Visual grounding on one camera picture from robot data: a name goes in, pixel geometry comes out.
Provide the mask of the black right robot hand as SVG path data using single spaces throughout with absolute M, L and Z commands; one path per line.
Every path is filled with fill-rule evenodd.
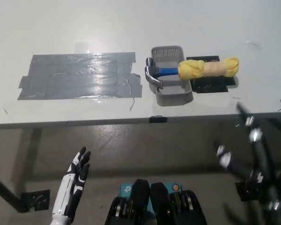
M 246 192 L 255 189 L 267 225 L 281 225 L 281 182 L 277 178 L 274 159 L 265 134 L 256 117 L 239 102 L 237 110 L 248 130 L 253 167 L 249 168 L 236 159 L 224 144 L 215 140 L 214 149 L 219 165 L 231 174 L 244 179 Z

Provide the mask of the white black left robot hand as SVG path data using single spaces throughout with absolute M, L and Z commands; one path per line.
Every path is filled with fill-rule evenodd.
M 90 155 L 91 152 L 82 147 L 63 176 L 52 210 L 52 225 L 73 223 L 88 177 Z

